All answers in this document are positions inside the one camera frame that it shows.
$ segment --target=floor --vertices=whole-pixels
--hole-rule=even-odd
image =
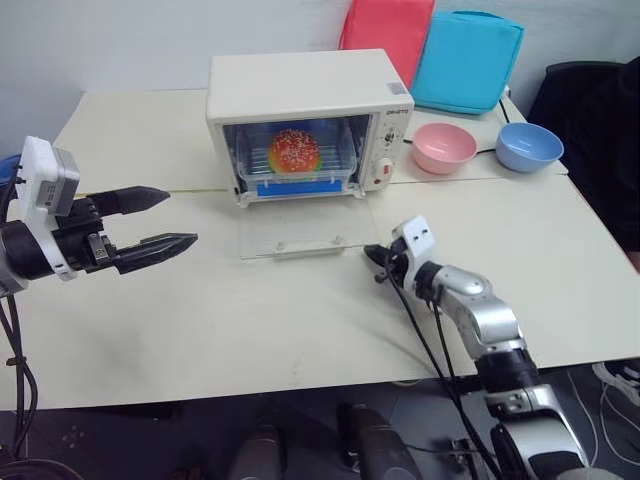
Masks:
[[[624,478],[640,478],[640,468],[616,459],[604,443],[598,419],[601,386],[588,366],[572,374],[594,418],[599,435],[596,466]],[[576,402],[565,371],[545,375],[589,454],[593,434]],[[640,424],[640,409],[617,391],[615,406]],[[494,420],[484,407],[481,392],[465,397],[469,416],[488,441]],[[169,480],[178,468],[201,466],[205,478],[221,480],[234,452],[252,428],[261,422],[278,424],[289,443],[287,480],[357,480],[343,467],[337,450],[335,408],[343,402],[367,404],[386,416],[406,443],[446,448],[465,436],[451,402],[435,381],[413,387],[374,384],[270,394],[195,400],[131,410],[48,410],[39,412],[28,449],[32,458],[49,458],[73,467],[87,480]],[[157,419],[140,414],[153,412]],[[606,410],[612,442],[627,457],[640,461],[640,430]],[[13,414],[0,412],[0,441],[9,440]],[[446,456],[413,452],[425,478],[469,478]]]

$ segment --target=white wall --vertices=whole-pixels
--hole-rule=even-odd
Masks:
[[[349,3],[0,0],[0,157],[27,134],[55,138],[83,91],[201,88],[213,54],[335,48]],[[640,54],[636,0],[440,0],[436,8],[525,26],[510,82],[525,111],[548,64]]]

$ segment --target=blue bowl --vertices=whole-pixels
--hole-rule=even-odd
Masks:
[[[555,162],[564,153],[562,141],[533,123],[509,123],[496,141],[496,155],[505,167],[516,172],[535,172]]]

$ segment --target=oven tray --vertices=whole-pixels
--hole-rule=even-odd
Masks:
[[[321,166],[312,172],[276,173],[269,166],[268,152],[273,137],[294,128],[311,134],[318,143]],[[257,184],[340,181],[346,185],[357,167],[357,155],[344,118],[236,125],[235,160],[238,176],[250,190]]]

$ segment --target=bowl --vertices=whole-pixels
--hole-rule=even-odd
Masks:
[[[562,141],[533,123],[509,123],[496,141],[496,155],[505,167],[516,172],[535,172],[552,164],[564,153]]]
[[[450,123],[428,123],[413,136],[412,156],[429,173],[445,175],[475,157],[475,138],[464,128]]]

